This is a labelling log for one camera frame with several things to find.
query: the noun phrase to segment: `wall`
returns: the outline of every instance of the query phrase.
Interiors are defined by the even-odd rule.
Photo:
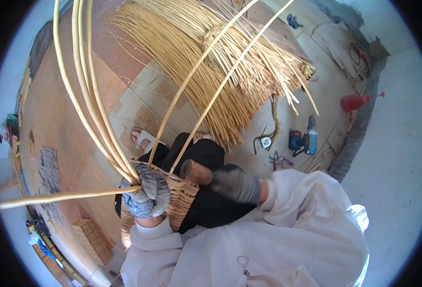
[[[0,193],[0,200],[18,198],[20,196],[21,192],[18,189],[10,189]],[[23,206],[1,210],[0,215],[4,221],[13,250],[16,251],[17,256],[21,259],[26,269],[29,270],[32,278],[40,286],[60,287],[61,284],[43,264],[34,248],[27,243],[29,230],[26,227],[26,220],[31,220],[27,208]]]
[[[369,127],[342,181],[367,208],[370,260],[364,287],[387,286],[422,230],[422,55],[412,47],[387,58]]]
[[[37,32],[53,17],[54,0],[39,0],[24,19],[10,44],[0,69],[0,134],[8,113],[15,113],[17,96],[23,80],[26,62]],[[63,8],[69,0],[62,0]],[[0,158],[8,156],[9,146],[0,144]]]
[[[336,0],[352,6],[362,14],[364,25],[360,30],[372,42],[379,37],[390,55],[416,46],[404,20],[389,0]]]

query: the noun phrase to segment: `tiled floor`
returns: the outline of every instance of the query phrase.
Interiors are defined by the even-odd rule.
[[[103,101],[114,132],[128,156],[139,157],[143,154],[137,150],[130,139],[130,130],[139,126],[156,135],[162,118],[177,91],[177,85],[170,83],[164,76],[157,73],[159,68],[134,50],[124,45],[128,52],[139,56],[134,60],[114,38],[108,37],[104,15],[121,2],[121,0],[96,0],[93,9],[93,50],[99,87]],[[279,100],[278,119],[281,122],[280,134],[276,138],[271,150],[265,151],[256,143],[257,155],[246,161],[254,153],[253,139],[260,135],[266,126],[266,132],[271,132],[274,122],[271,115],[271,104],[267,102],[256,113],[252,125],[242,131],[244,142],[232,148],[232,154],[227,155],[226,161],[237,164],[253,175],[266,177],[271,174],[272,164],[269,155],[275,150],[279,155],[291,158],[294,168],[307,171],[321,163],[320,170],[326,169],[346,139],[346,129],[349,124],[347,118],[342,123],[344,112],[341,111],[340,98],[353,93],[351,83],[346,79],[340,68],[327,54],[312,40],[312,26],[324,19],[325,15],[311,10],[307,0],[296,0],[288,12],[297,15],[298,21],[305,26],[302,30],[289,32],[289,28],[282,21],[275,22],[274,30],[280,34],[288,34],[288,38],[297,38],[298,44],[292,45],[296,53],[305,53],[316,67],[313,78],[317,81],[310,83],[312,96],[318,107],[320,117],[316,118],[318,129],[318,152],[314,157],[301,154],[292,158],[292,151],[288,150],[288,131],[297,129],[306,131],[308,117],[311,115],[311,104],[304,92],[297,90],[295,96],[300,101],[297,106],[300,115],[295,116],[287,105],[286,98]],[[273,13],[262,4],[255,6],[249,13],[249,18],[267,21]],[[77,97],[83,103],[83,97],[78,89],[78,81],[73,66],[71,53],[71,10],[65,12],[60,21],[60,35],[71,84]],[[122,37],[127,37],[122,31],[114,29]],[[171,115],[161,140],[171,145],[175,137],[181,132],[190,132],[198,119],[197,113],[187,98],[182,95]],[[26,182],[31,192],[37,193],[38,175],[37,159],[40,146],[51,146],[58,151],[58,165],[63,192],[78,190],[94,190],[116,188],[120,184],[121,176],[113,170],[101,151],[96,147],[87,131],[84,129],[74,107],[67,95],[61,80],[56,60],[54,46],[50,46],[44,56],[35,80],[32,82],[26,109],[23,115],[21,138],[27,138],[32,130],[36,139],[36,150],[29,157],[27,141],[21,141],[21,162]],[[114,211],[114,197],[107,196],[97,199],[69,201],[60,206],[60,212],[71,224],[80,218],[90,217],[106,235],[113,246],[120,239],[120,220]],[[70,237],[68,226],[56,231],[58,237],[66,244],[78,244]],[[93,265],[86,266],[88,272],[94,271]]]

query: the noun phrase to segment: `white protective coat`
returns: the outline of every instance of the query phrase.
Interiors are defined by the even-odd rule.
[[[121,268],[125,286],[360,286],[369,260],[365,208],[319,171],[277,171],[266,182],[265,203],[226,226],[181,236],[168,218],[152,228],[134,225]],[[248,259],[248,276],[238,256]]]

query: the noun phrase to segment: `woven wicker side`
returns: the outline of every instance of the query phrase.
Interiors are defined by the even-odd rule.
[[[72,225],[76,234],[96,263],[106,265],[112,259],[109,249],[105,246],[103,240],[99,237],[93,221],[82,219]]]
[[[141,162],[130,160],[132,164],[139,164]],[[174,232],[177,232],[182,224],[182,221],[187,215],[188,209],[192,204],[195,196],[198,192],[198,185],[190,181],[185,181],[176,175],[170,175],[164,170],[152,165],[152,169],[160,172],[171,190],[170,205],[166,210],[166,213],[170,217],[170,226]],[[126,248],[131,246],[130,240],[130,229],[134,224],[134,217],[130,211],[126,208],[125,203],[122,200],[121,205],[121,231],[122,231],[122,243]]]

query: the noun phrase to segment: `gray glove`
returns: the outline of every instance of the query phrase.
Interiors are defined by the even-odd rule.
[[[238,203],[257,204],[260,200],[260,180],[242,169],[216,170],[209,186]]]
[[[122,193],[126,207],[137,218],[148,218],[162,215],[170,204],[171,192],[163,176],[151,170],[145,164],[138,164],[134,169],[141,179],[142,190]],[[123,179],[120,187],[133,185]]]

